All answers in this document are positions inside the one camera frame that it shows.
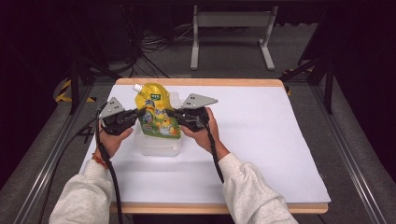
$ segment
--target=gray carpet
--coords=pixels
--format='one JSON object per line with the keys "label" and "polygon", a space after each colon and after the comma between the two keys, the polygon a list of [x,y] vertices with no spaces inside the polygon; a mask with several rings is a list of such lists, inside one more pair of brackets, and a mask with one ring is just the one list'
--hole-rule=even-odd
{"label": "gray carpet", "polygon": [[[247,29],[242,34],[234,34],[224,30],[203,30],[200,42],[199,68],[190,70],[191,41],[176,43],[164,51],[147,53],[146,55],[167,75],[171,77],[243,77],[243,78],[277,78],[281,73],[297,66],[297,61],[306,46],[315,25],[275,27],[269,43],[269,50],[276,67],[275,71],[265,68],[257,39],[261,35],[258,29]],[[141,59],[137,62],[141,70],[134,67],[133,77],[156,76]],[[131,70],[122,75],[128,77]],[[294,80],[304,80],[301,75]],[[70,133],[76,133],[88,120],[93,118],[98,102],[106,99],[114,81],[99,77],[90,92],[96,97],[96,103],[84,103],[78,120]],[[290,101],[299,122],[304,138],[311,149],[318,170],[324,175],[324,183],[329,191],[332,202],[329,212],[321,217],[326,223],[372,223],[359,193],[349,175],[348,169],[340,156],[336,139],[320,111],[312,88],[304,82],[288,82],[291,88]],[[334,86],[333,104],[334,117],[351,148],[359,167],[378,202],[388,223],[396,223],[393,212],[396,207],[395,183],[389,178],[378,161],[373,149],[361,131],[359,123],[350,111],[347,102]],[[57,109],[43,128],[21,164],[0,192],[0,223],[12,223],[20,211],[22,204],[33,186],[35,177],[46,161],[55,141],[68,118],[69,103],[59,103]],[[85,136],[78,136],[68,147],[59,164],[53,185],[50,190],[48,204],[44,213],[43,223],[48,222],[50,212],[62,192],[64,183],[75,175],[86,154],[91,137],[84,143]],[[28,223],[37,223],[44,201],[40,197],[34,212],[28,217]],[[300,223],[323,223],[315,215],[295,216]],[[117,223],[114,214],[111,223]]]}

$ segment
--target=yellow pouch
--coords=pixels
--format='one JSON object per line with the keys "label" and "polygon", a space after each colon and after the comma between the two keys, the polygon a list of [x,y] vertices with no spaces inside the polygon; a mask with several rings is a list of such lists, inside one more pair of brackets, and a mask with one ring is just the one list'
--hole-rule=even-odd
{"label": "yellow pouch", "polygon": [[170,118],[165,109],[173,109],[169,92],[158,83],[134,85],[138,92],[134,101],[137,109],[146,108],[146,114],[139,118],[144,134],[161,138],[180,138],[180,127],[175,118]]}

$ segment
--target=white paper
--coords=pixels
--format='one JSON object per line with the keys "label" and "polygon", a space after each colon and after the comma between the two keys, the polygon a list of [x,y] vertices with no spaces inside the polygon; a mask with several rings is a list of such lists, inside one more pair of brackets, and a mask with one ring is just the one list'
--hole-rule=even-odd
{"label": "white paper", "polygon": [[[190,93],[219,100],[211,105],[220,139],[241,161],[254,163],[272,189],[287,203],[329,203],[297,124],[289,98],[279,87],[165,86],[180,99]],[[136,92],[130,85],[115,85],[109,95],[125,109],[135,109]],[[95,149],[92,141],[85,161]],[[112,159],[123,202],[225,203],[212,156],[194,140],[182,136],[175,157],[145,157],[134,134],[122,142]]]}

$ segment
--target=wooden table edge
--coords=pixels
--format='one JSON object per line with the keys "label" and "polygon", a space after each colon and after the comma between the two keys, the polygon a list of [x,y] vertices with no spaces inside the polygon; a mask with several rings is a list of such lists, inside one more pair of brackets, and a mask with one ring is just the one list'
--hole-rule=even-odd
{"label": "wooden table edge", "polygon": [[250,86],[250,87],[284,87],[279,79],[256,78],[120,78],[116,85],[143,85],[148,82],[164,86]]}
{"label": "wooden table edge", "polygon": [[[120,78],[116,85],[143,85],[148,82],[172,86],[250,86],[284,87],[279,79],[256,78]],[[327,203],[288,203],[292,214],[323,214],[329,210]],[[117,205],[110,205],[117,212]],[[133,214],[230,214],[226,204],[196,203],[122,203],[123,213]]]}
{"label": "wooden table edge", "polygon": [[[230,214],[226,204],[213,203],[122,203],[122,213],[132,214]],[[288,203],[292,214],[324,214],[327,203]],[[117,204],[110,205],[110,212],[117,212]]]}

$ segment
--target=white sleeve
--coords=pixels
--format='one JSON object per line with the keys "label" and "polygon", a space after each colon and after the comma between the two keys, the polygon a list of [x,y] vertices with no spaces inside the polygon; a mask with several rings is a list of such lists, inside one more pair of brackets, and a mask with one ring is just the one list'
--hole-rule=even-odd
{"label": "white sleeve", "polygon": [[233,153],[219,161],[223,192],[233,220],[242,223],[297,223],[282,195],[273,191],[252,163],[242,163]]}
{"label": "white sleeve", "polygon": [[87,161],[83,174],[65,184],[49,223],[108,223],[113,185],[106,177],[101,164]]}

